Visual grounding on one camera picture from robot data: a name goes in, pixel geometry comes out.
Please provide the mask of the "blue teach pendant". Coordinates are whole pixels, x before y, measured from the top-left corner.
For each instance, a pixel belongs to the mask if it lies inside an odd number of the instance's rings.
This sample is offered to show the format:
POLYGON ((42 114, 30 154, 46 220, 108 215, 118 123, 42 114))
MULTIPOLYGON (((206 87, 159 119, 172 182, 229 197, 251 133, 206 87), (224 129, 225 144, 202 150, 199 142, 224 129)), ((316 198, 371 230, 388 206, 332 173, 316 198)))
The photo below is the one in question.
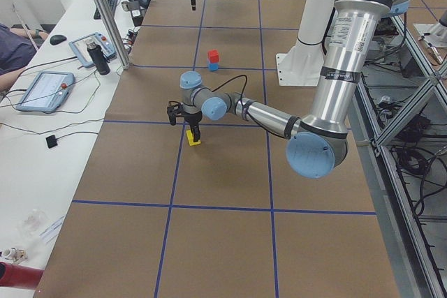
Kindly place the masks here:
POLYGON ((74 84, 73 73, 41 71, 15 108, 21 112, 55 112, 68 98, 74 84))
POLYGON ((101 48, 106 59, 113 59, 116 57, 114 45, 109 38, 99 32, 94 32, 87 36, 72 40, 68 45, 85 68, 91 68, 94 65, 89 50, 92 50, 95 47, 101 48))

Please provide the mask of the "person in dark shirt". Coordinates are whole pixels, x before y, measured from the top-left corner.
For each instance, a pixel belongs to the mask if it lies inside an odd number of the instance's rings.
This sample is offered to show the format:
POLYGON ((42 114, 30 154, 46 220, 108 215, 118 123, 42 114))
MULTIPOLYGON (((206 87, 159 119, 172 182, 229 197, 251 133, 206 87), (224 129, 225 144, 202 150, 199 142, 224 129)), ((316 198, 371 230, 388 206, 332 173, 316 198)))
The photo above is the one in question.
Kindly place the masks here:
POLYGON ((13 86, 36 54, 30 37, 45 40, 48 36, 46 31, 9 28, 1 24, 1 91, 13 86))

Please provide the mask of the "far blue teach pendant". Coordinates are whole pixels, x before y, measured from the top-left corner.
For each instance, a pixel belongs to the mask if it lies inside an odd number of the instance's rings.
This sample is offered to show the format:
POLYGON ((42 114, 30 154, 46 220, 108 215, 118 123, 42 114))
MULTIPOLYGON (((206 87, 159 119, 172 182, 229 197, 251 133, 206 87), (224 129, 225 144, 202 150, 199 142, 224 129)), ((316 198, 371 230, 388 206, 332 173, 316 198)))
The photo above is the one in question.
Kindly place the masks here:
POLYGON ((91 68, 94 65, 89 50, 92 50, 95 47, 101 48, 106 59, 113 59, 116 57, 114 45, 109 38, 99 32, 94 32, 87 36, 72 40, 68 45, 85 68, 91 68))

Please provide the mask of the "red cylinder object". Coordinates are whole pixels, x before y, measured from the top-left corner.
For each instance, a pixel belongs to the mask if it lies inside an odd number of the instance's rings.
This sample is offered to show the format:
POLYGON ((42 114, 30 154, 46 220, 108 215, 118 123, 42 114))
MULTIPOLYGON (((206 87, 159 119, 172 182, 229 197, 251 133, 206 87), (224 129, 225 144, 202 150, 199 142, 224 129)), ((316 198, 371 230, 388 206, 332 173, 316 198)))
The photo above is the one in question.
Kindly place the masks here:
POLYGON ((42 269, 1 262, 1 287, 35 290, 43 272, 42 269))

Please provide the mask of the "red wooden block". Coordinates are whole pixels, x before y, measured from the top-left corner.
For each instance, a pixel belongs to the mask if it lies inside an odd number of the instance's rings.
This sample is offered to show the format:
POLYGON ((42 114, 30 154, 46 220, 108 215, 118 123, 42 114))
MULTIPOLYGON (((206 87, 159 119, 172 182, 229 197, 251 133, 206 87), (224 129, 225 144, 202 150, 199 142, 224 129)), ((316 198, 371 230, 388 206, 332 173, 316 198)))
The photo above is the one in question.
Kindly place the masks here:
POLYGON ((218 50, 208 50, 207 51, 207 60, 211 64, 219 63, 219 52, 218 52, 218 50))

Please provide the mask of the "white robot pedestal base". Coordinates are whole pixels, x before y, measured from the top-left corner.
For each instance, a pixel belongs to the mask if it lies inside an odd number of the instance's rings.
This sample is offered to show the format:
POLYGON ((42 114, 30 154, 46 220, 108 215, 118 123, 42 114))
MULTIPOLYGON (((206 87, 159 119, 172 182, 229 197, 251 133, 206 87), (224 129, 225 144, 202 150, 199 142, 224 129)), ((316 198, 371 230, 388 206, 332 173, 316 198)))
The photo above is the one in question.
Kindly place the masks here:
POLYGON ((281 86, 315 87, 323 66, 325 30, 331 23, 335 0, 306 0, 295 45, 277 54, 281 86))

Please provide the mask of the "yellow wooden block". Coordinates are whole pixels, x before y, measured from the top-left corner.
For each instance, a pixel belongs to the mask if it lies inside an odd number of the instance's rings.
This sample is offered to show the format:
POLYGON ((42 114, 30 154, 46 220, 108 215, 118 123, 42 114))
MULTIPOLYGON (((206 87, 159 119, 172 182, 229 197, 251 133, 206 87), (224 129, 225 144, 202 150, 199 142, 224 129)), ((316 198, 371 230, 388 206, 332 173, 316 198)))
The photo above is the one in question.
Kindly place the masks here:
POLYGON ((189 129, 186 131, 186 138, 188 140, 189 146, 191 147, 201 144, 201 140, 194 140, 193 133, 189 129))

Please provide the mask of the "blue wooden block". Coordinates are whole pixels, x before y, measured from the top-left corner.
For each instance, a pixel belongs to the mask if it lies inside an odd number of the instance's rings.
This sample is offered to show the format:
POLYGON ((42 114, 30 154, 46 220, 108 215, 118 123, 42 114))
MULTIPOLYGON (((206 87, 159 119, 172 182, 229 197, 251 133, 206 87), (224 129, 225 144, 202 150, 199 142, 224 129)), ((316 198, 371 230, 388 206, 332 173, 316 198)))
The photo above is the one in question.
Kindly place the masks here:
POLYGON ((208 63, 207 64, 207 69, 209 71, 216 71, 219 69, 219 64, 218 63, 208 63))

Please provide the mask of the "near blue teach pendant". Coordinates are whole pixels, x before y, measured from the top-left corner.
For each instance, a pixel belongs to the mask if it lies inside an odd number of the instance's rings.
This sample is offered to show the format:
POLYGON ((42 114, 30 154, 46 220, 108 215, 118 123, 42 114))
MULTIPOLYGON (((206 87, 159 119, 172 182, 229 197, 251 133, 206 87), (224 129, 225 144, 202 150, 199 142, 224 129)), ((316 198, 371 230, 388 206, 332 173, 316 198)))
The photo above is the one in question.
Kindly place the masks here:
POLYGON ((21 112, 55 112, 68 98, 74 84, 73 73, 41 71, 15 108, 21 112))

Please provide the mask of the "small black square pad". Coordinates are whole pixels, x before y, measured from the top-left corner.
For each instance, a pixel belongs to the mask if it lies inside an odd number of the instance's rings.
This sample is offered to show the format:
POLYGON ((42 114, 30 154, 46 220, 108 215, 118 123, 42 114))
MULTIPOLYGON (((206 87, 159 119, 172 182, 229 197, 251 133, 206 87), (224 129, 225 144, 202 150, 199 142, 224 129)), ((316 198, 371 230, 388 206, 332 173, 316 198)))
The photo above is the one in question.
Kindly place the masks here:
POLYGON ((56 135, 49 135, 45 138, 48 149, 52 149, 58 145, 58 139, 56 135))

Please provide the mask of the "black computer mouse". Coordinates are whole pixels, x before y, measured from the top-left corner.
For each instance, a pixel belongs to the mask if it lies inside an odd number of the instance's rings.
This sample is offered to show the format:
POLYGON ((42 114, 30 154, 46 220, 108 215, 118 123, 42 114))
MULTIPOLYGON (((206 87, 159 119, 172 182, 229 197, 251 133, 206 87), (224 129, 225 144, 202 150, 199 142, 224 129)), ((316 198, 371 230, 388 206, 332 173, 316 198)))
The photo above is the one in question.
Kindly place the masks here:
POLYGON ((67 40, 67 37, 65 35, 55 34, 50 37, 50 44, 55 46, 55 45, 59 45, 59 44, 65 42, 66 40, 67 40))

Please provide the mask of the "black water bottle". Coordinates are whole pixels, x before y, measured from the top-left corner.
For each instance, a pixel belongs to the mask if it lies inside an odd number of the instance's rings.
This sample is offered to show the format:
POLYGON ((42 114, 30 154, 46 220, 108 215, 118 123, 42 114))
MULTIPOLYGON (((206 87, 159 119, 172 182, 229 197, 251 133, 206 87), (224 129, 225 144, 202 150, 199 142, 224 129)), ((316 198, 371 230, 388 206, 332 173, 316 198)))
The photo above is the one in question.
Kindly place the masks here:
POLYGON ((91 57, 91 60, 93 61, 99 74, 107 75, 110 72, 110 67, 104 56, 101 46, 97 45, 94 42, 93 38, 90 38, 86 41, 86 46, 87 46, 87 52, 91 57))

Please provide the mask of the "aluminium frame post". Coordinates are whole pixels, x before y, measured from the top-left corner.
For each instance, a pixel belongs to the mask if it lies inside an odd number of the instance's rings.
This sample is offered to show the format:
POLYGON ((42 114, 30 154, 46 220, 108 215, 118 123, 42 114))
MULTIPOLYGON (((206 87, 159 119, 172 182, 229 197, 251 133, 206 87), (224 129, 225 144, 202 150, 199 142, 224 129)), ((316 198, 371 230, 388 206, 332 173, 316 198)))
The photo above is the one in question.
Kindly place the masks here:
POLYGON ((122 65, 123 70, 127 70, 130 66, 129 55, 124 47, 122 37, 119 33, 119 29, 116 25, 114 15, 108 5, 107 0, 94 0, 99 13, 101 14, 101 19, 108 32, 108 35, 115 47, 118 59, 122 65))

